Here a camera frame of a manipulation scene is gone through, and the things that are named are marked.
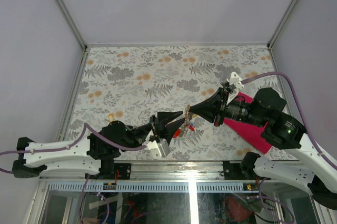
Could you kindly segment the key bunch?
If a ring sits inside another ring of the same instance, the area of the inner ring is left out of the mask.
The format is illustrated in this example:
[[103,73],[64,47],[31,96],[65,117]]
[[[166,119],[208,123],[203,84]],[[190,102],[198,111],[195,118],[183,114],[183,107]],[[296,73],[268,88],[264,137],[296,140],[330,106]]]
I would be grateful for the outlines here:
[[190,111],[190,108],[191,106],[188,105],[186,108],[185,108],[185,113],[184,113],[184,118],[185,118],[185,121],[184,123],[177,129],[177,131],[175,132],[175,134],[173,135],[173,138],[178,138],[178,137],[183,137],[187,134],[188,131],[192,131],[194,132],[195,131],[195,127],[192,123],[192,119],[197,117],[196,114],[192,113]]

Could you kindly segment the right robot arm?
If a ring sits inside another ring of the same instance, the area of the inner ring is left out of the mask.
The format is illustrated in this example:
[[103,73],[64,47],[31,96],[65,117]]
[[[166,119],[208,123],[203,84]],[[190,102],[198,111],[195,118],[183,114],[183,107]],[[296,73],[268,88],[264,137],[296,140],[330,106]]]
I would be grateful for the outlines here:
[[260,136],[272,146],[300,160],[305,169],[277,164],[257,153],[248,152],[240,163],[240,173],[246,179],[271,178],[297,187],[319,204],[336,209],[336,170],[329,166],[311,142],[305,126],[283,112],[286,100],[270,87],[258,90],[252,102],[244,98],[230,99],[224,88],[207,100],[190,107],[194,113],[214,126],[225,119],[261,127]]

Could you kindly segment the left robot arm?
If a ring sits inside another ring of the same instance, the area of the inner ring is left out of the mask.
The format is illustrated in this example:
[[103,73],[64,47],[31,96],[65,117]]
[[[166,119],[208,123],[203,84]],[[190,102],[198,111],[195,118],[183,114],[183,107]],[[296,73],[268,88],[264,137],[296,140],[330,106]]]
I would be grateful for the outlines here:
[[114,160],[122,152],[148,150],[155,159],[166,157],[170,141],[185,122],[182,114],[181,111],[159,112],[137,127],[115,120],[100,131],[84,123],[82,133],[73,141],[37,143],[27,137],[19,138],[12,174],[22,179],[50,173],[116,179]]

